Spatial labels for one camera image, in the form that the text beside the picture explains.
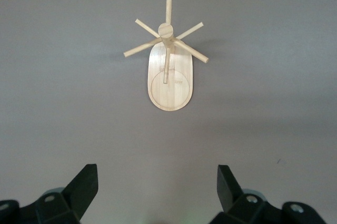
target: silver screw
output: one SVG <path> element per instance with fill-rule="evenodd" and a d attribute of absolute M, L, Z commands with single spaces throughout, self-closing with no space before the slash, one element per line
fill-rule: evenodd
<path fill-rule="evenodd" d="M 290 206 L 290 208 L 294 211 L 294 212 L 299 212 L 299 213 L 303 213 L 304 210 L 301 206 L 297 205 L 297 204 L 292 204 Z"/>
<path fill-rule="evenodd" d="M 250 203 L 257 203 L 257 199 L 253 195 L 249 195 L 246 198 Z"/>
<path fill-rule="evenodd" d="M 46 197 L 45 199 L 44 199 L 44 202 L 51 202 L 51 201 L 53 201 L 55 199 L 55 197 L 53 196 L 53 195 L 50 195 L 50 196 L 48 196 L 48 197 Z"/>
<path fill-rule="evenodd" d="M 9 207 L 9 204 L 8 204 L 8 203 L 3 204 L 3 205 L 0 206 L 0 211 L 5 210 L 5 209 L 7 209 L 8 207 Z"/>

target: wooden mug holder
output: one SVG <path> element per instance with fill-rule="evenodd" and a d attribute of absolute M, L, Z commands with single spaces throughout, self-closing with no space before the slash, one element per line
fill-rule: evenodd
<path fill-rule="evenodd" d="M 124 53 L 125 57 L 129 57 L 153 46 L 148 61 L 147 90 L 153 104 L 164 111 L 178 110 L 190 101 L 193 92 L 192 55 L 204 63 L 209 60 L 181 41 L 201 28 L 203 23 L 174 37 L 171 15 L 172 0 L 166 0 L 166 19 L 165 23 L 159 26 L 158 33 L 137 19 L 136 23 L 156 39 Z"/>

